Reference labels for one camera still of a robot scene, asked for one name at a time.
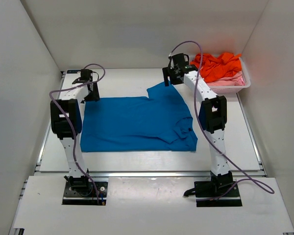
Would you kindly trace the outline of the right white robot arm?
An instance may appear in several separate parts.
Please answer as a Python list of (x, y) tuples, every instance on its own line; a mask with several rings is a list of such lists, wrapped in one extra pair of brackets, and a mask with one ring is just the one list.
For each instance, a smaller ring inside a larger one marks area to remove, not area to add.
[(200, 128), (210, 144), (211, 180), (203, 182), (184, 192), (184, 197), (217, 197), (225, 193), (234, 183), (224, 144), (224, 130), (227, 123), (227, 100), (219, 96), (200, 77), (198, 68), (189, 64), (189, 56), (183, 53), (169, 55), (169, 64), (162, 68), (165, 86), (185, 84), (194, 91), (194, 105), (200, 103), (195, 111)]

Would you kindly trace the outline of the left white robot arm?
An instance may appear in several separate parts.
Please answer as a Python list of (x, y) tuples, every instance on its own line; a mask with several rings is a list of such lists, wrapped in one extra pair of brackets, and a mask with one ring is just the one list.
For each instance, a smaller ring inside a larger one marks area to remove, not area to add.
[(99, 101), (97, 81), (93, 80), (93, 71), (82, 69), (71, 87), (54, 90), (49, 93), (51, 130), (60, 140), (69, 166), (65, 179), (72, 191), (82, 197), (97, 193), (94, 180), (89, 175), (80, 147), (80, 134), (83, 120), (81, 105), (87, 101)]

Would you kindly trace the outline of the blue t shirt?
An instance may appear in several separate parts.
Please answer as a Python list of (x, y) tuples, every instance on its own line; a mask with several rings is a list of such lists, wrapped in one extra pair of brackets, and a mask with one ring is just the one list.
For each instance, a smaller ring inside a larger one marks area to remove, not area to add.
[(193, 117), (176, 88), (160, 83), (147, 93), (88, 101), (82, 152), (195, 151)]

